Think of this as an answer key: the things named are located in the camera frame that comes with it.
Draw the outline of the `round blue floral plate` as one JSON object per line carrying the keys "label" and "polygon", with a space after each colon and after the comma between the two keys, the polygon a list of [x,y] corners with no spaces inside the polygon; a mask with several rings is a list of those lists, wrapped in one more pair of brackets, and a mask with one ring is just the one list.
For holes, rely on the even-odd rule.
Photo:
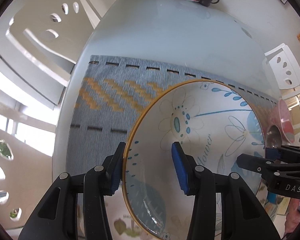
{"label": "round blue floral plate", "polygon": [[180,189],[172,144],[213,173],[238,173],[253,193],[261,176],[237,157],[264,157],[261,124],[245,90],[216,81],[188,81],[163,92],[141,114],[127,142],[123,191],[132,217],[160,239],[185,239],[194,197]]}

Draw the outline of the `blue woven table runner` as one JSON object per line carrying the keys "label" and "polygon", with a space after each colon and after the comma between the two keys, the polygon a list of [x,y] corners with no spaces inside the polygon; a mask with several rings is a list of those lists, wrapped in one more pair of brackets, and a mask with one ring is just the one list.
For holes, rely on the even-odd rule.
{"label": "blue woven table runner", "polygon": [[[72,117],[67,171],[76,175],[100,165],[120,142],[127,145],[141,114],[155,99],[180,83],[195,80],[216,81],[245,90],[265,135],[267,115],[276,105],[276,101],[265,94],[224,77],[187,67],[127,57],[92,56]],[[125,201],[123,186],[117,193],[121,193]],[[267,190],[262,182],[254,194],[262,204],[266,202]],[[143,231],[148,239],[156,239]]]}

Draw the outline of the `beige chair near left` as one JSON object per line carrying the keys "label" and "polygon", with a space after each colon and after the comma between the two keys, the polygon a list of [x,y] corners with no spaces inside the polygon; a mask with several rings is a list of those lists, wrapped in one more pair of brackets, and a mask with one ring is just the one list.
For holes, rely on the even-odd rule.
{"label": "beige chair near left", "polygon": [[24,226],[52,184],[52,158],[0,130],[0,224]]}

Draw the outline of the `pink patterned ceramic bowl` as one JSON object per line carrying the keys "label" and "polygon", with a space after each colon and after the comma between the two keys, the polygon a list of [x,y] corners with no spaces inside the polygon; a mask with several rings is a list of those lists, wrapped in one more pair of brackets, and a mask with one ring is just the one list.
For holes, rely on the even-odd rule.
{"label": "pink patterned ceramic bowl", "polygon": [[292,144],[295,141],[292,119],[286,102],[280,99],[268,115],[268,122],[271,126],[279,129],[281,138]]}

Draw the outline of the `white chair right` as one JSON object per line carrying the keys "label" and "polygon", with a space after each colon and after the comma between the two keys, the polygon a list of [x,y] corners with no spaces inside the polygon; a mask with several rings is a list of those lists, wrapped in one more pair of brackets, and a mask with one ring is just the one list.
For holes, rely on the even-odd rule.
{"label": "white chair right", "polygon": [[300,66],[289,46],[282,43],[265,53],[280,90],[300,90]]}

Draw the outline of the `pink steel bowl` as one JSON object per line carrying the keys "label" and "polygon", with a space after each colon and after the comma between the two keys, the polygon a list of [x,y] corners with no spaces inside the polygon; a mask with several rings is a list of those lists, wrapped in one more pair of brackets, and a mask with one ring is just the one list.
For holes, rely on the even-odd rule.
{"label": "pink steel bowl", "polygon": [[282,138],[279,128],[276,125],[271,125],[265,135],[265,145],[268,148],[280,147]]}

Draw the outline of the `white chair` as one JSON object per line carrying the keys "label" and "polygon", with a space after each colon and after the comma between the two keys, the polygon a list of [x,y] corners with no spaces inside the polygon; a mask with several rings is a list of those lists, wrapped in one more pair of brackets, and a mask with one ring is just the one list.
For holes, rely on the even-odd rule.
{"label": "white chair", "polygon": [[265,53],[280,90],[300,90],[300,66],[289,46],[282,43]]}
{"label": "white chair", "polygon": [[14,16],[6,36],[33,53],[32,43],[76,63],[100,17],[89,0],[29,0]]}

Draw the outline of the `white chair far left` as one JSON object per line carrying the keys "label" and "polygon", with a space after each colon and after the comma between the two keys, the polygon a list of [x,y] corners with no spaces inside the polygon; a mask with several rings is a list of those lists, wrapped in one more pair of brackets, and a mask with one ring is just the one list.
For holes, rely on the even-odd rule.
{"label": "white chair far left", "polygon": [[89,0],[29,0],[14,16],[6,36],[33,53],[32,43],[76,63],[100,17]]}

